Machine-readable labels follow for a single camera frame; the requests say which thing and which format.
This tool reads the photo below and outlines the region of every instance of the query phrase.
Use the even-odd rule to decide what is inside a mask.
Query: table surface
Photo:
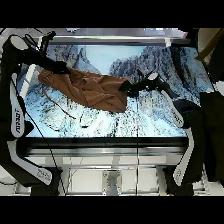
[[[137,68],[144,75],[154,70],[175,93],[198,105],[199,93],[213,88],[202,63],[195,60],[196,49],[190,47],[50,45],[48,56],[82,71],[128,77],[134,82]],[[46,87],[48,96],[76,118],[71,119],[43,94],[37,78],[41,70],[37,66],[33,73],[25,104],[45,137],[186,136],[173,123],[169,104],[157,91],[141,91],[138,99],[128,98],[127,110],[121,114],[85,108]],[[28,136],[40,134],[34,129]]]

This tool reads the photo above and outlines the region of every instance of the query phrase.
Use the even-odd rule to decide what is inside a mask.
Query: brown cloth
[[[118,89],[128,80],[127,78],[68,69],[71,74],[53,74],[51,71],[43,70],[38,79],[83,106],[111,112],[125,112],[127,93]]]

